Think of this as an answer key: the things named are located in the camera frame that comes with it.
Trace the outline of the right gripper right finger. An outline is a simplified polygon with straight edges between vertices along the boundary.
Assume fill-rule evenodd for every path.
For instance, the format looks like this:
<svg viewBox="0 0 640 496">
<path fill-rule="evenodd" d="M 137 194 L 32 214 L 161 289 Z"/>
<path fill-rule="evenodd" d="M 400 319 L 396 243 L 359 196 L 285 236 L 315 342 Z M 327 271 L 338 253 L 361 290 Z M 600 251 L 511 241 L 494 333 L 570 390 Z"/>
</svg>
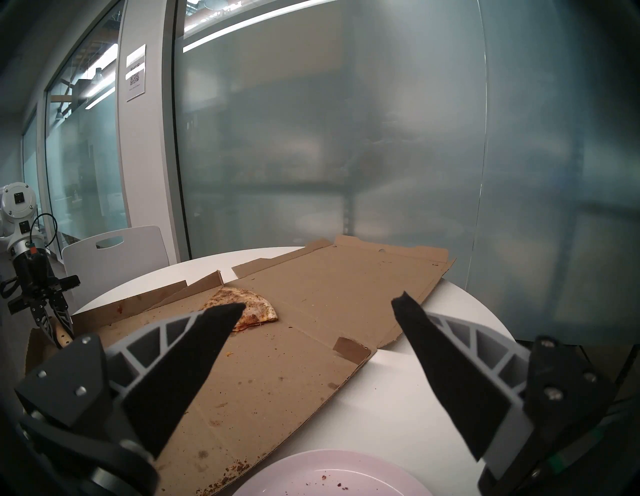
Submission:
<svg viewBox="0 0 640 496">
<path fill-rule="evenodd" d="M 551 335 L 525 347 L 482 324 L 391 302 L 438 402 L 482 476 L 558 473 L 549 459 L 578 447 L 606 417 L 615 384 Z"/>
</svg>

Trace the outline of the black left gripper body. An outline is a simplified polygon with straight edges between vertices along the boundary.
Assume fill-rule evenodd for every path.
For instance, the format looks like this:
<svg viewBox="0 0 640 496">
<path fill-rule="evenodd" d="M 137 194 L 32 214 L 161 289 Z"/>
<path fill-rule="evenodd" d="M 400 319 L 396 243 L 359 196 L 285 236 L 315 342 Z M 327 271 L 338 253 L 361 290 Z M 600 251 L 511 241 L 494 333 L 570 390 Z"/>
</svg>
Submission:
<svg viewBox="0 0 640 496">
<path fill-rule="evenodd" d="M 13 260 L 15 276 L 1 280 L 1 297 L 8 300 L 8 311 L 43 308 L 46 304 L 58 313 L 68 312 L 63 295 L 80 285 L 78 275 L 58 278 L 45 253 L 22 253 Z"/>
</svg>

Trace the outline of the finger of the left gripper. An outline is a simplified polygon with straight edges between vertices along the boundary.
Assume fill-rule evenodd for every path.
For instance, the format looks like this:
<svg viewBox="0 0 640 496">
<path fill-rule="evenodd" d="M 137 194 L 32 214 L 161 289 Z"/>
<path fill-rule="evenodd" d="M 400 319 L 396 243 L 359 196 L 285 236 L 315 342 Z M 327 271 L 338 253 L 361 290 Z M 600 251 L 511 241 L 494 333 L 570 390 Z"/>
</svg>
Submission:
<svg viewBox="0 0 640 496">
<path fill-rule="evenodd" d="M 30 311 L 36 324 L 41 329 L 45 337 L 47 337 L 48 340 L 56 346 L 56 332 L 49 320 L 46 305 L 47 303 L 30 303 Z"/>
<path fill-rule="evenodd" d="M 54 295 L 54 331 L 57 346 L 67 346 L 74 340 L 72 319 L 62 292 Z"/>
</svg>

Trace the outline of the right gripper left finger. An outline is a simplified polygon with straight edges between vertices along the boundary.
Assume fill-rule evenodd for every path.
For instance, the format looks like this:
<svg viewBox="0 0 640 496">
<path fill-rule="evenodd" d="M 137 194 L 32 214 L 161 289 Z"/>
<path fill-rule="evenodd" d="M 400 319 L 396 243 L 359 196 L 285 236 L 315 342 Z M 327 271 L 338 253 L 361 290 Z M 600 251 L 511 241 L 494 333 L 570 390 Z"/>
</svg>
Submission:
<svg viewBox="0 0 640 496">
<path fill-rule="evenodd" d="M 96 333 L 76 338 L 16 386 L 19 426 L 50 457 L 154 460 L 244 310 L 231 303 L 165 319 L 107 349 Z"/>
</svg>

